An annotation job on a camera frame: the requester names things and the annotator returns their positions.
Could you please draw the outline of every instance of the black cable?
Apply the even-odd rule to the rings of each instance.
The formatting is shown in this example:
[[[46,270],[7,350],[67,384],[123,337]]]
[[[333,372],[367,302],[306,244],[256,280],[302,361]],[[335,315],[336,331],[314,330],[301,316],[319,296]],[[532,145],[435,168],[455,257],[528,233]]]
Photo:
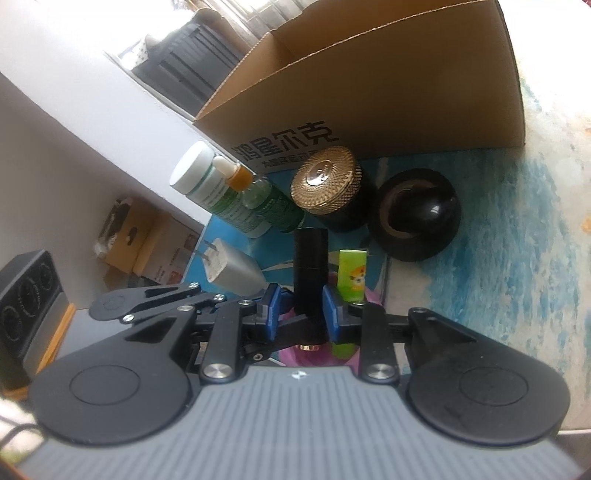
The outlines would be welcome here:
[[[3,421],[4,423],[8,423],[8,424],[12,425],[13,427],[20,425],[19,422],[8,419],[8,418],[4,417],[3,415],[0,415],[0,421]]]
[[[21,423],[8,432],[2,440],[0,440],[0,450],[2,450],[15,436],[24,430],[40,430],[39,425],[34,423]]]

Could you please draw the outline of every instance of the white wall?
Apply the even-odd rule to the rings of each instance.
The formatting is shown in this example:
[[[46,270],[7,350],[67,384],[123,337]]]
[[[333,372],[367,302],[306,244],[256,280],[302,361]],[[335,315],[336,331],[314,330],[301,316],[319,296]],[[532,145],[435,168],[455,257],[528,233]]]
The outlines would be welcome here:
[[[87,307],[105,290],[106,266],[92,246],[113,201],[129,189],[104,179],[56,147],[11,105],[0,82],[0,267],[14,255],[51,252],[64,290]]]
[[[78,160],[105,174],[115,166],[170,205],[180,221],[205,225],[210,214],[168,185],[199,133],[61,22],[34,0],[1,0],[0,73],[100,154]]]

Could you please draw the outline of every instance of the green eraser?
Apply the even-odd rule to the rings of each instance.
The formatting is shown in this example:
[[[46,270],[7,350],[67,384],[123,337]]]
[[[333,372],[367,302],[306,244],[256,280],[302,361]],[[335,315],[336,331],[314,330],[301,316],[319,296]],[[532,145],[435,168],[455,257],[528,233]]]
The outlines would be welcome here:
[[[354,343],[341,343],[340,345],[335,343],[332,344],[332,354],[339,360],[348,360],[354,356],[356,351],[357,345]]]
[[[344,301],[365,299],[365,271],[368,253],[365,250],[341,250],[336,287]]]

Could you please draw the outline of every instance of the gold textured lid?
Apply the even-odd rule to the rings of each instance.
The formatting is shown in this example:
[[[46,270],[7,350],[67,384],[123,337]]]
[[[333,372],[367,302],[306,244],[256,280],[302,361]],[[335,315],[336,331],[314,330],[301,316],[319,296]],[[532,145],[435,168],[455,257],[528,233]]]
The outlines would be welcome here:
[[[297,206],[316,215],[339,210],[348,204],[361,185],[361,168],[351,150],[330,147],[312,155],[291,182]]]

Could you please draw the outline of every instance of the black cylinder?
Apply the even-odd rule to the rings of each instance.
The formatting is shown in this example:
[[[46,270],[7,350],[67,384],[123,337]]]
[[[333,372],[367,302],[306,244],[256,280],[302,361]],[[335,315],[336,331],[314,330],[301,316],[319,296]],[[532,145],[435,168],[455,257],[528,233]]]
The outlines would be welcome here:
[[[322,289],[329,280],[329,234],[325,228],[298,228],[294,240],[294,310],[318,326],[302,344],[319,345],[327,341]]]

